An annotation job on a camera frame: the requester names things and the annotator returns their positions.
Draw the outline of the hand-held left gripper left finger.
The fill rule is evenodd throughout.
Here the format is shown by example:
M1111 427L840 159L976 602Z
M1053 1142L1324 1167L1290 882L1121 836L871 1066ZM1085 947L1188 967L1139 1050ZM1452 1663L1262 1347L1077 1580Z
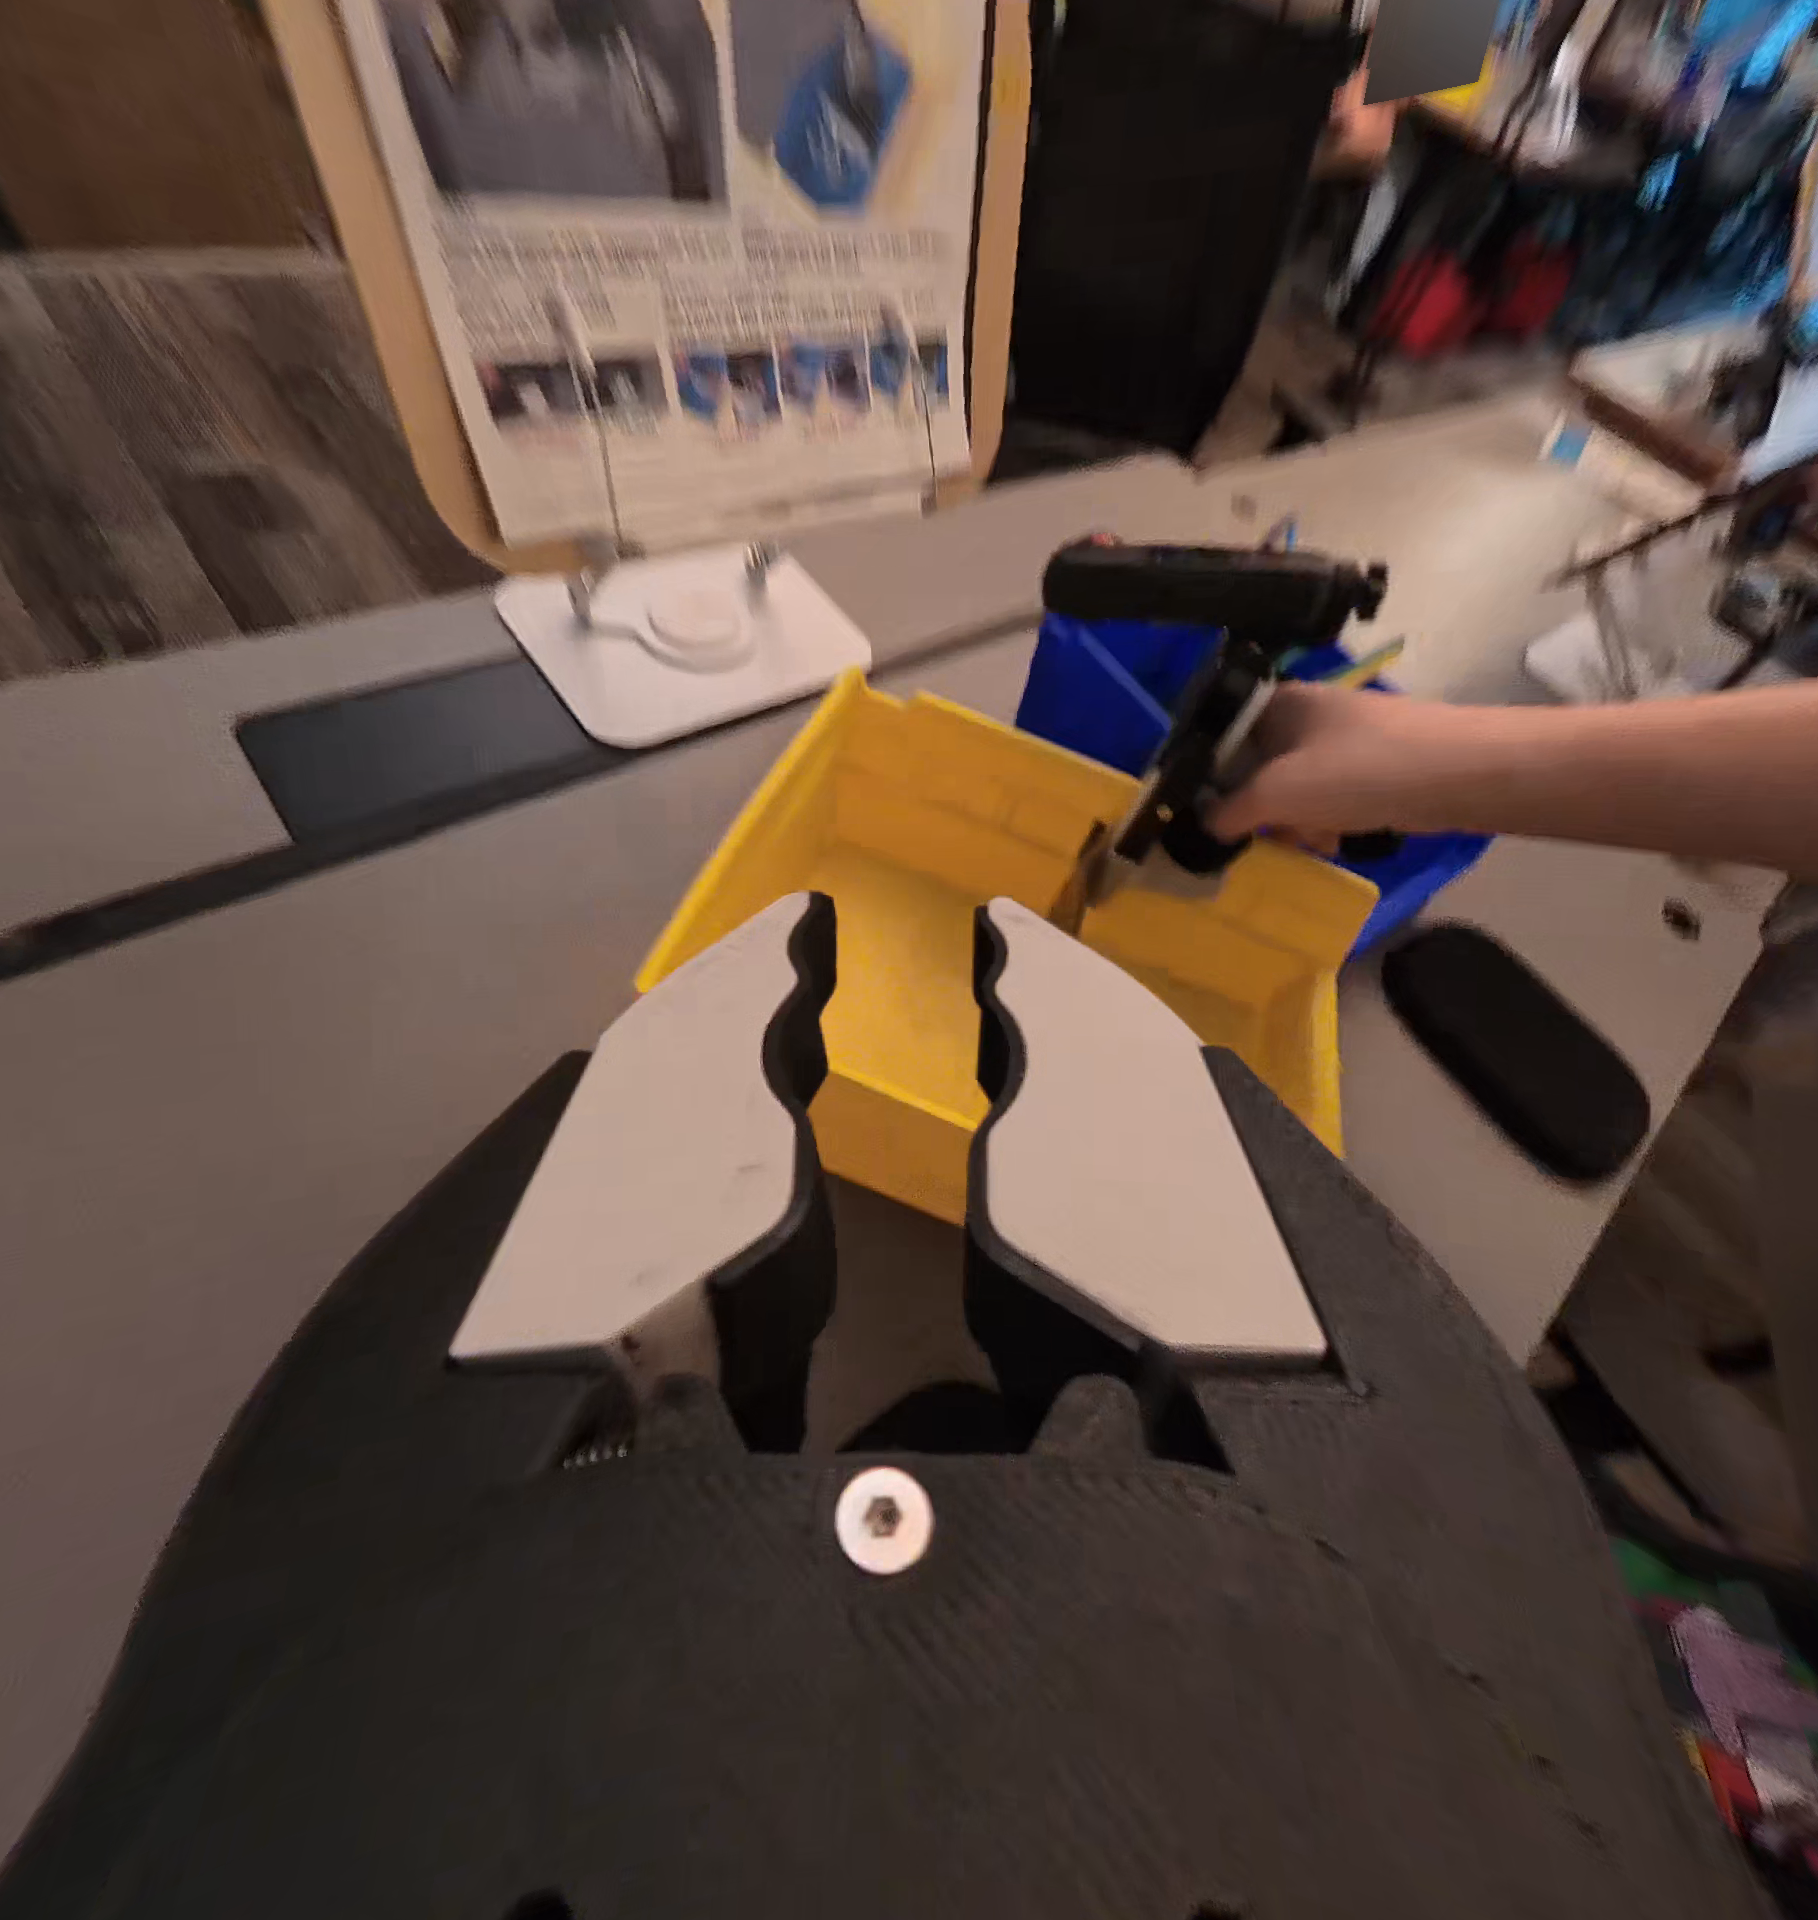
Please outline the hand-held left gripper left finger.
M837 1299L827 894L788 894L609 1023L459 1323L464 1371L581 1371L622 1409L708 1379L751 1450L800 1450Z

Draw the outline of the black oval pad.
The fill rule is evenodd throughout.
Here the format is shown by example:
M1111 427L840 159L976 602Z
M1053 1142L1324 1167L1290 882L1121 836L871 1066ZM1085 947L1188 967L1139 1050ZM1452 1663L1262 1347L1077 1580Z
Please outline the black oval pad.
M1509 945L1424 926L1382 951L1379 979L1410 1038L1537 1171L1593 1187L1642 1148L1640 1074Z

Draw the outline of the instruction poster board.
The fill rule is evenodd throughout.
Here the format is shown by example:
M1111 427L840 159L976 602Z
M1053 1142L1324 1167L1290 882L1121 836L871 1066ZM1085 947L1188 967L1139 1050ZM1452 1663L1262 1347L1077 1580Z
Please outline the instruction poster board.
M504 571L951 504L1004 434L1018 4L263 4L406 449Z

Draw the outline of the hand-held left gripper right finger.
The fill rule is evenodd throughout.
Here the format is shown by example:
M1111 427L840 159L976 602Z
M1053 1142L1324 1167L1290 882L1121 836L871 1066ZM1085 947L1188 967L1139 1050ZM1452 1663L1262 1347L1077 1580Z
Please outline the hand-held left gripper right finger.
M1210 1074L1159 995L1018 901L974 914L967 1326L1037 1439L1116 1379L1149 1449L1214 1449L1201 1389L1315 1371L1328 1333Z

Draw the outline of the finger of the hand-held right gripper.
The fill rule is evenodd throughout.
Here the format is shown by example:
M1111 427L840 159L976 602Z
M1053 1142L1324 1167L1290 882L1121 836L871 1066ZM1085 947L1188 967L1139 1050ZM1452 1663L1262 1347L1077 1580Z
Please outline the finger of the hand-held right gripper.
M1178 850L1206 856L1203 867L1183 862L1171 850L1167 836L1149 837L1139 856L1126 859L1121 850L1121 832L1112 822L1094 821L1082 843L1047 906L1047 923L1061 933L1079 933L1087 914L1130 890L1149 890L1181 901L1213 899L1228 875L1228 847L1201 836L1194 845Z

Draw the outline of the person's right hand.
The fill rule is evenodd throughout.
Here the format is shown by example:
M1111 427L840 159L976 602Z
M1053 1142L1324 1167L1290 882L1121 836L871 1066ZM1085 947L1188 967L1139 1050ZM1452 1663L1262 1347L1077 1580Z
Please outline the person's right hand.
M1472 719L1398 694L1284 685L1243 745L1228 792L1198 818L1222 841L1335 847L1369 834L1449 829L1449 780Z

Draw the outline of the person's right forearm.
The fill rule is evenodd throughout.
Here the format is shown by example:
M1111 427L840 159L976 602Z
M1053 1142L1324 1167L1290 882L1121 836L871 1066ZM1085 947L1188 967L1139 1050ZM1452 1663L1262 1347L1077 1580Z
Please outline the person's right forearm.
M1818 680L1449 710L1421 827L1660 852L1818 883Z

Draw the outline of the blue plastic bin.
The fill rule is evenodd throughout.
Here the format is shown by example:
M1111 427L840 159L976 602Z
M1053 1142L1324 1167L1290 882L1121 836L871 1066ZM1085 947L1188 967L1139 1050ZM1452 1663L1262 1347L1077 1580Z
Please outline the blue plastic bin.
M1216 634L1198 626L1145 620L1082 622L1045 612L1018 730L1072 754L1139 776L1164 734L1195 671L1214 654ZM1376 887L1350 959L1379 948L1486 856L1492 840L1474 834L1354 836L1335 862Z

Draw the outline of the white board stand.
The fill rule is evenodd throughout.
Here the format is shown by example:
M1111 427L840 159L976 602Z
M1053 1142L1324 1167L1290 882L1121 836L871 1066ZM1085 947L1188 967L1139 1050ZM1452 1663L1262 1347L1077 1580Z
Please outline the white board stand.
M599 576L518 576L495 609L583 730L627 754L812 699L874 666L871 639L766 540Z

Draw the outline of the black panel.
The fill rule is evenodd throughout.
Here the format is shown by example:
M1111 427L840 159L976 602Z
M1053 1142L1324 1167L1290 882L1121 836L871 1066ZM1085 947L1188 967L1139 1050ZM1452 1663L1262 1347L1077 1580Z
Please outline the black panel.
M1035 37L1018 445L1191 455L1272 299L1358 4L1072 3Z

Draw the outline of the colourful patterned cloth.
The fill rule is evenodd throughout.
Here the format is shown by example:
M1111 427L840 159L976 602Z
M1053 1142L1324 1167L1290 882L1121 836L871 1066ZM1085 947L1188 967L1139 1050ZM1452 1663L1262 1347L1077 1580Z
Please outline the colourful patterned cloth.
M1778 1915L1818 1915L1818 1588L1610 1534L1683 1756Z

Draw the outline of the yellow plastic bin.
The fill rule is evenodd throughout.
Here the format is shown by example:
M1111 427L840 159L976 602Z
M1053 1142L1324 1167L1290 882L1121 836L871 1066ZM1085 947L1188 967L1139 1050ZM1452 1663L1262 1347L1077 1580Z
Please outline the yellow plastic bin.
M836 906L827 1079L810 1105L825 1171L951 1224L965 1217L976 1081L971 926L1007 897L1056 901L1096 821L1133 783L941 698L849 672L777 755L635 978L641 995L788 894ZM1085 940L1230 1050L1342 1156L1336 974L1376 890L1256 841L1203 899L1133 887Z

